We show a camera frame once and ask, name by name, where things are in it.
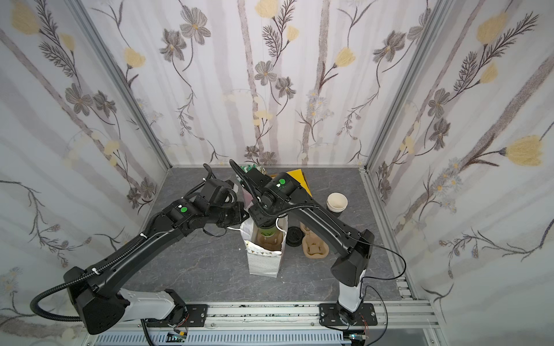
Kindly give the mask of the brown pulp carrier top piece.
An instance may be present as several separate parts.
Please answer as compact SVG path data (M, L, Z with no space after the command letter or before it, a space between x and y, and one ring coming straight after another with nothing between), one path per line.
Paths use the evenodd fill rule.
M275 231L271 236L264 236L258 232L255 243L265 250L276 252L281 251L283 240L284 233L281 231Z

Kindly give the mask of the white patterned paper bag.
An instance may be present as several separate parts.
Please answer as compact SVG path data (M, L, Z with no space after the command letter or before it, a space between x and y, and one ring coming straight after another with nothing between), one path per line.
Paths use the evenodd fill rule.
M254 224L252 219L248 219L240 225L239 229L245 243L248 266L251 275L259 275L269 278L276 278L278 276L285 250L288 218L284 217L277 219L275 227L284 233L284 240L282 242L281 251L270 252L255 243L259 228Z

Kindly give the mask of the green paper cup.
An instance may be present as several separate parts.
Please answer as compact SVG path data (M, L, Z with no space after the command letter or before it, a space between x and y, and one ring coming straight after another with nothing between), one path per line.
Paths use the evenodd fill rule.
M259 228L258 229L258 234L262 237L265 237L265 238L269 238L269 237L278 235L279 232L280 231L275 226L271 227L271 228L267 228L267 229L264 229L264 228Z

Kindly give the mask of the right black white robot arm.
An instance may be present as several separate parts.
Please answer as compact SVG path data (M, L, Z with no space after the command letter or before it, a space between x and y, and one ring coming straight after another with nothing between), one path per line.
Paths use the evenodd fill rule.
M267 228L280 216L293 215L322 239L338 257L331 266L333 277L339 282L337 314L344 325L353 324L362 315L365 294L362 292L369 260L374 248L387 250L375 244L375 235L340 221L308 194L299 197L272 197L265 193L252 199L249 214L257 226Z

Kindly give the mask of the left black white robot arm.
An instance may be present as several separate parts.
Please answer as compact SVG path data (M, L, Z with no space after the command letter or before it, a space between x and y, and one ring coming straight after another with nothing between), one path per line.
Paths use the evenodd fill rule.
M89 334L101 334L120 321L150 319L180 325L189 317L186 303L172 289L158 293L125 291L126 282L165 249L197 229L214 224L225 229L248 219L242 201L213 204L201 209L197 204L178 200L147 222L144 230L128 244L87 269L72 268L64 282L38 294L30 302L31 311L53 321L82 322ZM54 314L40 302L67 291L77 315Z

